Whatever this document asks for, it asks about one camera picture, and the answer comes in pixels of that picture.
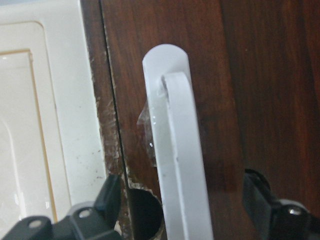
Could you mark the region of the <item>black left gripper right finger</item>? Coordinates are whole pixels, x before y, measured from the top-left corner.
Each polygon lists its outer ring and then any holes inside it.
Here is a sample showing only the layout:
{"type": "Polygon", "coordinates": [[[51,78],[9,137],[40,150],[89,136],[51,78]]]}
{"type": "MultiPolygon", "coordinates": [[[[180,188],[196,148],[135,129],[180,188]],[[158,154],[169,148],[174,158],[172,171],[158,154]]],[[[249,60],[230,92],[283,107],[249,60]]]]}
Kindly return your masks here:
{"type": "Polygon", "coordinates": [[[318,240],[320,219],[300,202],[277,198],[267,179],[246,169],[243,206],[262,240],[318,240]]]}

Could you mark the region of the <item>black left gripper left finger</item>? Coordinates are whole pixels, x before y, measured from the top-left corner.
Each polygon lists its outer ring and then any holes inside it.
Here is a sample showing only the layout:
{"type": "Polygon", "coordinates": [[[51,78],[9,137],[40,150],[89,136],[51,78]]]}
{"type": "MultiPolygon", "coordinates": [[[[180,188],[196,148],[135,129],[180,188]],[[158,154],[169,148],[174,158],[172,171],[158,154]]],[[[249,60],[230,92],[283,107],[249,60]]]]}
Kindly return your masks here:
{"type": "Polygon", "coordinates": [[[121,209],[120,176],[110,174],[95,201],[74,205],[66,216],[52,223],[34,215],[18,221],[4,240],[121,240],[115,230],[121,209]]]}

